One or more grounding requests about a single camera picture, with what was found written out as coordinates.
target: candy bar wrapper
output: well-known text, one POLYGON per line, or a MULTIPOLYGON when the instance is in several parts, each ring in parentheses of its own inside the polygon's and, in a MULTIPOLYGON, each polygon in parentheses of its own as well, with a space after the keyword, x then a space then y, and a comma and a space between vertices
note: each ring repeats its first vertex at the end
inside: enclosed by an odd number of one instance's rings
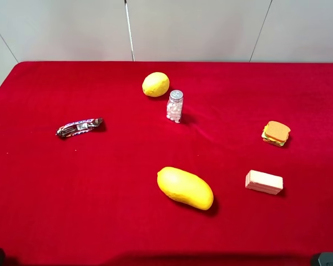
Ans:
POLYGON ((93 118, 88 120, 81 120, 73 123, 66 124, 65 126, 61 126, 56 135, 59 137, 72 137, 75 135, 79 135, 82 133, 89 132, 93 130, 95 127, 98 127, 103 122, 102 118, 93 118))

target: yellow lemon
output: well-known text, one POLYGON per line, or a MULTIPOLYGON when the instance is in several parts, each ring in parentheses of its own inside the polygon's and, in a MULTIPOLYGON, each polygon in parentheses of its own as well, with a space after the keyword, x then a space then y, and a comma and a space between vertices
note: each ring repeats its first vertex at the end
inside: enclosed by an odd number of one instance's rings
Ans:
POLYGON ((159 188, 171 199, 207 210, 213 203, 209 185, 200 177, 183 170, 165 167, 158 172, 159 188))
POLYGON ((143 81, 142 89, 145 95, 151 97, 162 96, 169 89, 169 78, 162 72, 149 74, 143 81))

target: glass jar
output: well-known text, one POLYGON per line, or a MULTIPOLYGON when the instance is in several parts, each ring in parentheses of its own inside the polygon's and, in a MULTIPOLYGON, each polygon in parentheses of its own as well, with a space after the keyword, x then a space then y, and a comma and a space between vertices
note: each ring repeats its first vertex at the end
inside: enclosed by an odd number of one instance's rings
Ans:
POLYGON ((183 102, 184 94, 180 90, 173 90, 170 93, 169 101, 166 106, 166 118, 175 123, 180 123, 183 102))

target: metal lid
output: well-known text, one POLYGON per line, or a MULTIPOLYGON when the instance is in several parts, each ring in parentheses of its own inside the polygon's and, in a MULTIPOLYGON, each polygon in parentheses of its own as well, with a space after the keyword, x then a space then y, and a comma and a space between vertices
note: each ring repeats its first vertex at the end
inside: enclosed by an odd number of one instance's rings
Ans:
POLYGON ((181 90, 173 90, 170 93, 170 97, 174 100, 180 100, 183 96, 184 96, 184 94, 181 90))

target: yellow mango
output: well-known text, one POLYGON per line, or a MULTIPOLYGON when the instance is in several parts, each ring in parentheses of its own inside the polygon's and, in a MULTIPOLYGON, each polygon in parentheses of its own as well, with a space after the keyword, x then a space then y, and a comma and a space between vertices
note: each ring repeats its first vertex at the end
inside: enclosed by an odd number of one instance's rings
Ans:
POLYGON ((209 185, 197 175, 165 167, 158 172, 158 186, 169 198, 197 209, 207 210, 213 203, 209 185))

